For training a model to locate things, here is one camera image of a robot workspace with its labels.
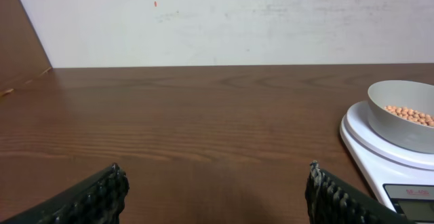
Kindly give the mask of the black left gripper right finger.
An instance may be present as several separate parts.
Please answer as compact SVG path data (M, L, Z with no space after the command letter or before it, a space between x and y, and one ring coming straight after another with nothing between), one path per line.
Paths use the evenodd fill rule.
M310 224L412 224L405 217L310 163L304 193Z

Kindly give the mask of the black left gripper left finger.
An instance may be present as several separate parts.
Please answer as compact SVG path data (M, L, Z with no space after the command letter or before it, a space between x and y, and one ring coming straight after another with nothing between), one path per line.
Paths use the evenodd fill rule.
M97 172L2 224L119 224L129 182L118 164Z

